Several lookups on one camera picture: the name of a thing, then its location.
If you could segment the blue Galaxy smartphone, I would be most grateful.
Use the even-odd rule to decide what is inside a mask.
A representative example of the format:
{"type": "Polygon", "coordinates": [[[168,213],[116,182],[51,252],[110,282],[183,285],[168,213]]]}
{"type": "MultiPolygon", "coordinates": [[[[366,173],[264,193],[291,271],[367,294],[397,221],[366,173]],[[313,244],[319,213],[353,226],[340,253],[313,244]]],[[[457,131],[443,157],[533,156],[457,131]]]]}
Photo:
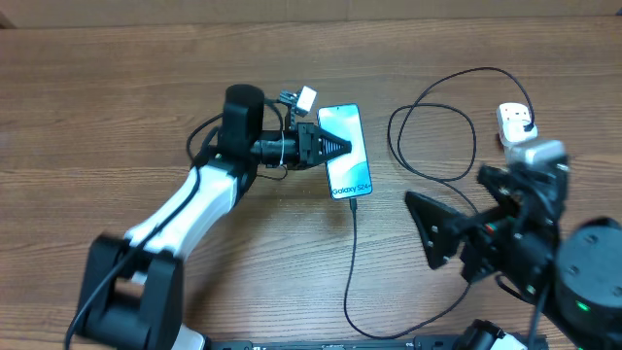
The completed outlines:
{"type": "Polygon", "coordinates": [[[324,107],[317,114],[319,127],[334,136],[324,143],[330,196],[334,200],[372,193],[372,181],[357,104],[324,107]]]}

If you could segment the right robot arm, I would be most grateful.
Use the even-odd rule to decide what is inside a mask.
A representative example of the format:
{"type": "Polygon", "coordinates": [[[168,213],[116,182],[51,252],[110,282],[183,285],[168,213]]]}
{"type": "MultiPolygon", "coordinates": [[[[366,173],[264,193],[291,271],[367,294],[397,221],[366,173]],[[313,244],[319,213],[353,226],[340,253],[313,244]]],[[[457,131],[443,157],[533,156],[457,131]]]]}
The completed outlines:
{"type": "Polygon", "coordinates": [[[496,206],[473,216],[418,192],[404,202],[438,269],[458,256],[462,277],[477,283],[496,273],[580,349],[621,346],[621,225],[599,217],[568,237],[569,169],[561,160],[480,168],[477,181],[496,206]]]}

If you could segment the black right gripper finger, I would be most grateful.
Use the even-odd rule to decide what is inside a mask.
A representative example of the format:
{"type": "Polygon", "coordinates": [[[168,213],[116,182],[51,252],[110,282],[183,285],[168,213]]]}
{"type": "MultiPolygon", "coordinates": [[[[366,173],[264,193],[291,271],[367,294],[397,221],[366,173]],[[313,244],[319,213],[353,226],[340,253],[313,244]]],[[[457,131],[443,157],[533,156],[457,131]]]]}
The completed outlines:
{"type": "Polygon", "coordinates": [[[477,182],[487,190],[498,204],[514,204],[512,193],[515,182],[507,170],[482,165],[477,174],[477,182]]]}
{"type": "Polygon", "coordinates": [[[441,268],[457,254],[471,217],[418,192],[407,192],[404,202],[418,229],[430,269],[441,268]]]}

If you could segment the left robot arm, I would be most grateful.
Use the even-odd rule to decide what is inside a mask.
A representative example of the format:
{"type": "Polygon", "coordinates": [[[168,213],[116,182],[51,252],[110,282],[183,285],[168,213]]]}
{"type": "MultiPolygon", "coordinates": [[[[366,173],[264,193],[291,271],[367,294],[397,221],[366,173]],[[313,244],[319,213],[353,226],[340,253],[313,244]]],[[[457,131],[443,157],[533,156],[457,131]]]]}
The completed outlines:
{"type": "Polygon", "coordinates": [[[225,91],[223,111],[198,153],[189,152],[185,183],[124,236],[91,244],[77,312],[63,346],[80,335],[117,349],[208,349],[208,336],[183,323],[184,264],[210,227],[229,213],[260,165],[305,170],[351,152],[350,142],[312,122],[311,87],[268,99],[251,85],[225,91]]]}

